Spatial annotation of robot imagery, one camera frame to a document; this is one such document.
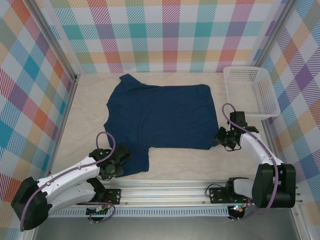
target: navy blue t-shirt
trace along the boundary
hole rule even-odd
[[[209,86],[146,85],[130,74],[120,80],[107,103],[104,128],[116,145],[124,144],[131,152],[121,177],[149,170],[150,147],[208,150],[218,145],[214,138],[219,126]]]

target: basket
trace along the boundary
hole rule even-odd
[[[248,118],[277,117],[280,107],[268,71],[254,66],[227,66],[223,69],[226,96],[237,111]]]

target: white plastic basket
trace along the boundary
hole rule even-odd
[[[254,66],[227,66],[223,69],[226,96],[245,116],[267,119],[280,114],[280,107],[268,71]]]

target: checkered backdrop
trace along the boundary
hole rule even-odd
[[[15,240],[10,203],[25,178],[42,177],[72,82],[22,0],[0,1],[0,240]]]
[[[280,158],[293,164],[308,216],[320,239],[320,0],[300,0],[264,67],[281,115],[270,118]]]
[[[222,72],[255,63],[286,0],[37,2],[70,63],[86,73]]]

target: marble-patterned surface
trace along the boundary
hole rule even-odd
[[[108,119],[106,103],[119,84],[121,75],[123,73],[81,75],[53,165],[53,173],[78,163],[96,148],[96,135],[104,131],[103,125]],[[149,85],[210,86],[218,124],[220,127],[227,127],[221,112],[222,105],[227,102],[222,73],[132,73],[132,75],[140,82]],[[250,119],[247,121],[260,130],[262,139],[265,140],[261,121]],[[109,146],[107,137],[102,135],[99,144],[103,147]],[[122,179],[227,180],[229,177],[253,177],[257,170],[257,166],[243,149],[227,152],[220,145],[210,150],[150,148],[149,162],[149,172],[141,172]]]

